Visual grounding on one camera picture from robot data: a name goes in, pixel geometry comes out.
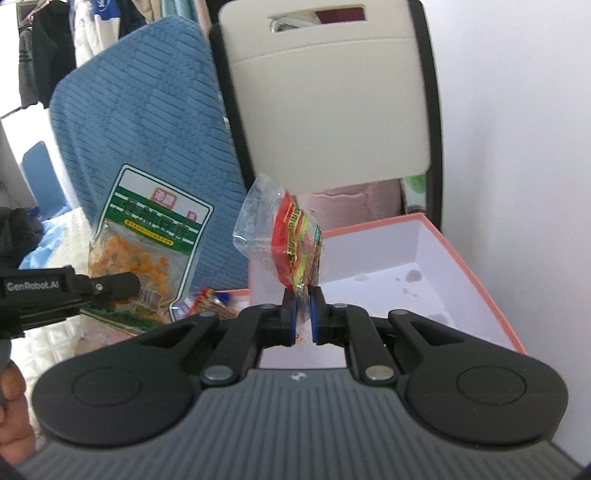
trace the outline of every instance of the snack package label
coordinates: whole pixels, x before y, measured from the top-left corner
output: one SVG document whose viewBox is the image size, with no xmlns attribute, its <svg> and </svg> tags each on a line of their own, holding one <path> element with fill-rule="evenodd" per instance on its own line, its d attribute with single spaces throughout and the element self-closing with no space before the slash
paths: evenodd
<svg viewBox="0 0 591 480">
<path fill-rule="evenodd" d="M 212 212 L 212 205 L 125 165 L 99 224 L 112 220 L 163 247 L 192 257 Z"/>
<path fill-rule="evenodd" d="M 289 193 L 286 193 L 275 218 L 271 255 L 279 281 L 288 288 L 301 284 L 306 269 L 306 252 L 302 242 L 308 219 Z"/>
</svg>

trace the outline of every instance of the black cloth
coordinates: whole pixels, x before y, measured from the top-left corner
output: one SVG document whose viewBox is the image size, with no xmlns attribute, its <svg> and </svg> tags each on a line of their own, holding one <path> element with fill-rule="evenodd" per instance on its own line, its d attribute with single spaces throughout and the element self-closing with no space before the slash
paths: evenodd
<svg viewBox="0 0 591 480">
<path fill-rule="evenodd" d="M 58 82 L 76 68 L 69 12 L 67 3 L 53 0 L 33 18 L 33 69 L 39 100 L 45 108 Z"/>
<path fill-rule="evenodd" d="M 119 38 L 132 33 L 139 27 L 146 24 L 146 19 L 139 13 L 132 0 L 117 0 L 117 6 L 121 12 L 121 21 L 119 23 Z"/>
<path fill-rule="evenodd" d="M 33 69 L 33 34 L 30 28 L 23 30 L 18 40 L 18 93 L 21 95 L 23 108 L 39 103 Z"/>
<path fill-rule="evenodd" d="M 0 268 L 18 268 L 42 237 L 41 221 L 28 215 L 26 209 L 0 207 Z"/>
</svg>

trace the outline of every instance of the green label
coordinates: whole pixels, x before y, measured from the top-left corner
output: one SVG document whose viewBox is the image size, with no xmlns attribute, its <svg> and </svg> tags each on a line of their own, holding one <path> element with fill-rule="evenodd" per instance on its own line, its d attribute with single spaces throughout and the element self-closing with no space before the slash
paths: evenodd
<svg viewBox="0 0 591 480">
<path fill-rule="evenodd" d="M 191 255 L 212 212 L 212 205 L 125 166 L 103 218 L 163 247 Z"/>
</svg>

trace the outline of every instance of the metal rivet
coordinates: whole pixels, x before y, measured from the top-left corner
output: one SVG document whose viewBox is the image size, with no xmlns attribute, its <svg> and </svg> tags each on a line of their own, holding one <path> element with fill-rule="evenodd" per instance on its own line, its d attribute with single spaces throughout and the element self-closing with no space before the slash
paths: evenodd
<svg viewBox="0 0 591 480">
<path fill-rule="evenodd" d="M 388 380 L 394 376 L 394 370 L 386 365 L 372 365 L 365 369 L 365 376 L 370 380 Z"/>
<path fill-rule="evenodd" d="M 227 380 L 234 374 L 234 371 L 227 365 L 212 365 L 205 369 L 203 376 L 213 382 Z"/>
</svg>

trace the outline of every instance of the hanging clothes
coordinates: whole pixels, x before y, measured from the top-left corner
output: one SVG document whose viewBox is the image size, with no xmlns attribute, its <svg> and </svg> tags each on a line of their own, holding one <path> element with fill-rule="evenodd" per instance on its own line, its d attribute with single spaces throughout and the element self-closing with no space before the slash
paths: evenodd
<svg viewBox="0 0 591 480">
<path fill-rule="evenodd" d="M 133 0 L 138 12 L 146 19 L 147 23 L 155 22 L 162 18 L 160 0 Z"/>
<path fill-rule="evenodd" d="M 18 40 L 18 92 L 22 108 L 39 103 L 33 68 L 33 33 L 30 28 L 23 30 Z"/>
<path fill-rule="evenodd" d="M 119 39 L 121 12 L 115 0 L 73 0 L 70 20 L 79 67 Z"/>
<path fill-rule="evenodd" d="M 119 38 L 123 38 L 128 33 L 132 33 L 139 27 L 146 24 L 146 19 L 139 13 L 132 0 L 116 0 L 121 11 L 121 23 L 119 25 Z"/>
<path fill-rule="evenodd" d="M 121 37 L 145 25 L 132 0 L 70 0 L 76 66 L 80 67 Z"/>
<path fill-rule="evenodd" d="M 161 0 L 160 7 L 163 17 L 180 15 L 181 17 L 190 18 L 194 22 L 199 21 L 197 7 L 195 7 L 193 0 Z"/>
<path fill-rule="evenodd" d="M 76 68 L 67 3 L 53 1 L 35 13 L 31 39 L 35 85 L 43 107 L 58 82 Z"/>
</svg>

